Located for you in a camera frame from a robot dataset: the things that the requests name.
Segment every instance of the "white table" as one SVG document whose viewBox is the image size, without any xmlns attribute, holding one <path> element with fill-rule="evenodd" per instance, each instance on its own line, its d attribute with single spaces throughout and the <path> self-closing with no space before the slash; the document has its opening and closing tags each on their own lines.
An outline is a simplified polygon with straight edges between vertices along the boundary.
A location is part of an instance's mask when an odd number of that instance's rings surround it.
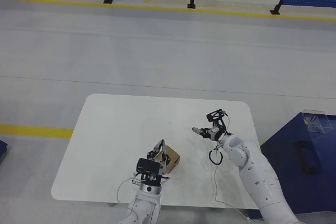
<svg viewBox="0 0 336 224">
<path fill-rule="evenodd" d="M 140 157 L 161 139 L 180 162 L 163 185 L 161 204 L 228 207 L 212 200 L 214 166 L 208 159 L 215 144 L 192 132 L 210 127 L 206 114 L 223 109 L 228 131 L 258 143 L 247 104 L 236 101 L 93 94 L 78 118 L 51 194 L 58 200 L 116 203 L 120 183 L 132 177 Z M 237 208 L 257 209 L 228 155 L 216 174 L 218 200 Z M 119 200 L 129 203 L 138 187 L 124 183 Z"/>
</svg>

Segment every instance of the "floor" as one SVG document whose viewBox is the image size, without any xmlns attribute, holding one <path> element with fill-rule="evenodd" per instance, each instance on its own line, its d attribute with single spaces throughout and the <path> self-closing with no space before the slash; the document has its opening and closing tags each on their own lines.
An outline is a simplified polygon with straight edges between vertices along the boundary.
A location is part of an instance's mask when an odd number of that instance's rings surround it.
<svg viewBox="0 0 336 224">
<path fill-rule="evenodd" d="M 93 93 L 244 101 L 264 142 L 304 109 L 336 114 L 336 23 L 0 1 L 0 123 L 74 128 Z M 123 216 L 51 197 L 67 139 L 0 138 L 0 224 Z M 163 207 L 174 222 L 246 223 Z"/>
</svg>

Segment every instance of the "black post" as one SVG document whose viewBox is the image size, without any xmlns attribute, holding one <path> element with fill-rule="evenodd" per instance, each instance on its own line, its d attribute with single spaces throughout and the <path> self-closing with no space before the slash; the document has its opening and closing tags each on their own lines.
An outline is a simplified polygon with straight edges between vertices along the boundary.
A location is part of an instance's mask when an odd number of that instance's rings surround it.
<svg viewBox="0 0 336 224">
<path fill-rule="evenodd" d="M 190 3 L 188 4 L 188 8 L 195 8 L 194 0 L 190 0 Z"/>
<path fill-rule="evenodd" d="M 280 0 L 279 3 L 275 6 L 274 10 L 270 10 L 270 13 L 273 15 L 280 15 L 280 7 L 284 3 L 284 0 Z"/>
</svg>

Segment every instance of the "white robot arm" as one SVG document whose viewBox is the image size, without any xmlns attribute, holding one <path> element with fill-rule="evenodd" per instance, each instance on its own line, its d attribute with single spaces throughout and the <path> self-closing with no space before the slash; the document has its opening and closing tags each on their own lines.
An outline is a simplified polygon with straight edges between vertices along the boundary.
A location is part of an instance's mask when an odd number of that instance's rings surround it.
<svg viewBox="0 0 336 224">
<path fill-rule="evenodd" d="M 170 157 L 164 139 L 140 158 L 137 163 L 133 183 L 139 185 L 136 196 L 128 206 L 126 218 L 119 224 L 156 224 L 161 210 L 161 184 L 169 178 L 164 177 Z"/>
<path fill-rule="evenodd" d="M 217 148 L 228 153 L 230 161 L 239 168 L 239 177 L 245 190 L 258 206 L 264 221 L 270 224 L 301 223 L 292 213 L 282 193 L 278 177 L 257 143 L 242 141 L 227 132 L 221 109 L 207 115 L 211 128 L 193 128 L 193 131 L 218 142 Z"/>
</svg>

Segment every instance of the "cardboard box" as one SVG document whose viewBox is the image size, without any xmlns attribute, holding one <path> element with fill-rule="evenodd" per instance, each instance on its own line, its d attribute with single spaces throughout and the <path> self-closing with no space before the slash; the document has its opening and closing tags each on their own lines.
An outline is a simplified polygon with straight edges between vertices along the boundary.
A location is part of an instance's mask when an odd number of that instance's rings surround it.
<svg viewBox="0 0 336 224">
<path fill-rule="evenodd" d="M 179 163 L 179 160 L 180 160 L 180 156 L 178 155 L 178 153 L 176 153 L 171 147 L 169 146 L 166 146 L 167 147 L 167 153 L 168 153 L 168 156 L 170 157 L 170 162 L 169 164 L 167 165 L 167 174 L 169 174 L 173 168 L 178 165 Z M 159 153 L 156 158 L 158 160 L 161 160 L 162 159 L 162 153 Z"/>
</svg>

